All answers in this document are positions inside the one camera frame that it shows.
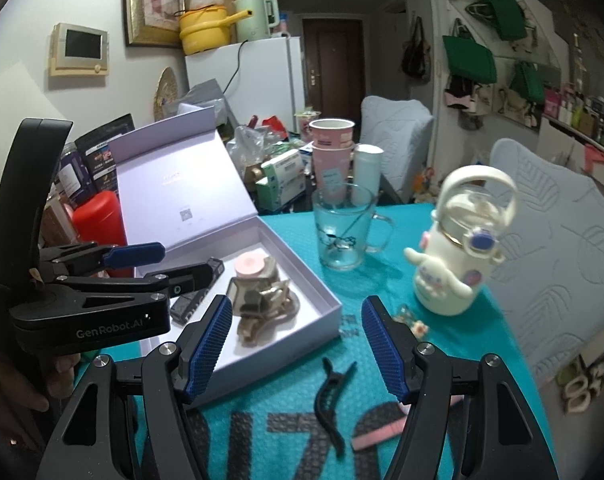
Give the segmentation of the person's left hand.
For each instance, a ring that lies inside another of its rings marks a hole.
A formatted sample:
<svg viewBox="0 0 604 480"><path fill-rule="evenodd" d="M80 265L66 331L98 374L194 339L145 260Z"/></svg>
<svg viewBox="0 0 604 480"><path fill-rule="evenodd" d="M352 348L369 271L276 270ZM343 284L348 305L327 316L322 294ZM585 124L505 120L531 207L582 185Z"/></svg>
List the person's left hand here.
<svg viewBox="0 0 604 480"><path fill-rule="evenodd" d="M5 399L22 408L46 412L50 399L67 399L73 392L74 368L80 359L78 353L55 358L44 377L31 382L0 354L0 401Z"/></svg>

